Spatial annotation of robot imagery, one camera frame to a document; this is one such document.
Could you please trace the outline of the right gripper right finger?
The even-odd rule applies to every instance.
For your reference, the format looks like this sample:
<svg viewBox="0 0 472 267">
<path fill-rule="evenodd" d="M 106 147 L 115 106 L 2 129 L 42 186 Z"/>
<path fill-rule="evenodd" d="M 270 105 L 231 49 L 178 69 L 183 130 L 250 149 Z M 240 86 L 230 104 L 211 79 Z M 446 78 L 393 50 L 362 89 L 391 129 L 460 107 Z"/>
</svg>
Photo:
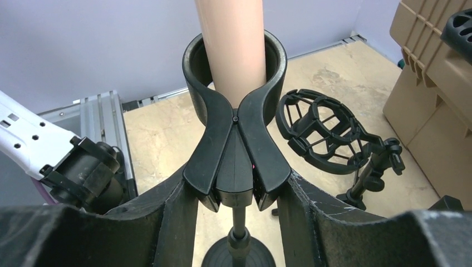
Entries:
<svg viewBox="0 0 472 267">
<path fill-rule="evenodd" d="M 357 209 L 293 171 L 277 200 L 287 266 L 470 266 L 471 213 Z"/>
</svg>

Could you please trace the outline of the pink microphone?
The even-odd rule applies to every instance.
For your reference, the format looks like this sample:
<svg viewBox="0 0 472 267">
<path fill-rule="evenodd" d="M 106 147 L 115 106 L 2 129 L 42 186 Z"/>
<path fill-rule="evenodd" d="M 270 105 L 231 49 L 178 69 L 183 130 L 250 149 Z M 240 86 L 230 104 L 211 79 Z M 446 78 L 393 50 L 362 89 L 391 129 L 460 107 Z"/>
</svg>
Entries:
<svg viewBox="0 0 472 267">
<path fill-rule="evenodd" d="M 196 1 L 215 89 L 237 108 L 266 83 L 263 2 Z"/>
</svg>

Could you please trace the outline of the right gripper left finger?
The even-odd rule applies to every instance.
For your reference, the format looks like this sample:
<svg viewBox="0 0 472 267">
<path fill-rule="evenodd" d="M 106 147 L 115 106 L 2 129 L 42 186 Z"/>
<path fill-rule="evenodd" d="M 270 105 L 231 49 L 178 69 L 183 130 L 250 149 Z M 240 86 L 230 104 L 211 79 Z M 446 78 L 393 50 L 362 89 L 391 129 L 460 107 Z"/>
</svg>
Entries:
<svg viewBox="0 0 472 267">
<path fill-rule="evenodd" d="M 183 169 L 91 214 L 67 205 L 1 208 L 2 266 L 191 266 L 198 199 Z"/>
</svg>

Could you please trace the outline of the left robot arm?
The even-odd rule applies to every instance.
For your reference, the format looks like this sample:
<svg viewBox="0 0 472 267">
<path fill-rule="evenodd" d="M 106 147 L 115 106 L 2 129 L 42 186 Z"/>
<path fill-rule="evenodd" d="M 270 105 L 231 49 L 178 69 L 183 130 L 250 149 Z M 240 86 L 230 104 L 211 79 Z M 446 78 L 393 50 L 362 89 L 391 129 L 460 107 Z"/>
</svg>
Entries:
<svg viewBox="0 0 472 267">
<path fill-rule="evenodd" d="M 119 149 L 79 137 L 1 93 L 1 151 L 54 201 L 105 214 L 125 199 Z"/>
</svg>

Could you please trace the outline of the black tripod shock-mount stand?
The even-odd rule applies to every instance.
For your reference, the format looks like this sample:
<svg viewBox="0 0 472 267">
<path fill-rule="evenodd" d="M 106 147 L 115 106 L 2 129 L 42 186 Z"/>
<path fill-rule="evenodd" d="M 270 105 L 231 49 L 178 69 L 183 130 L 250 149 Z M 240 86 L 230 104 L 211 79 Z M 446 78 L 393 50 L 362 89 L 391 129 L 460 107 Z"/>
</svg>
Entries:
<svg viewBox="0 0 472 267">
<path fill-rule="evenodd" d="M 353 185 L 337 199 L 360 210 L 365 191 L 380 192 L 387 169 L 400 176 L 405 169 L 402 146 L 365 130 L 339 100 L 320 92 L 291 90 L 280 100 L 277 127 L 288 146 L 307 163 L 335 175 L 353 174 Z"/>
</svg>

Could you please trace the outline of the black round-base stand with clip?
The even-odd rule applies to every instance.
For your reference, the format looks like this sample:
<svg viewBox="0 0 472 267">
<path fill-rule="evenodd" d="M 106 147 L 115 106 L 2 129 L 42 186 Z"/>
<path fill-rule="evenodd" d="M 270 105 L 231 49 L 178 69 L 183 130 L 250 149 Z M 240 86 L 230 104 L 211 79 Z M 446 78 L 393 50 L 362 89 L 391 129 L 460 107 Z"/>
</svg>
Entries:
<svg viewBox="0 0 472 267">
<path fill-rule="evenodd" d="M 264 34 L 266 82 L 250 91 L 237 108 L 209 88 L 213 76 L 202 35 L 187 46 L 182 70 L 204 133 L 183 177 L 200 202 L 217 212 L 231 208 L 228 235 L 206 253 L 203 266 L 274 266 L 268 248 L 246 227 L 246 209 L 256 202 L 269 208 L 287 182 L 291 167 L 271 138 L 267 126 L 277 112 L 287 70 L 287 54 L 270 32 Z"/>
</svg>

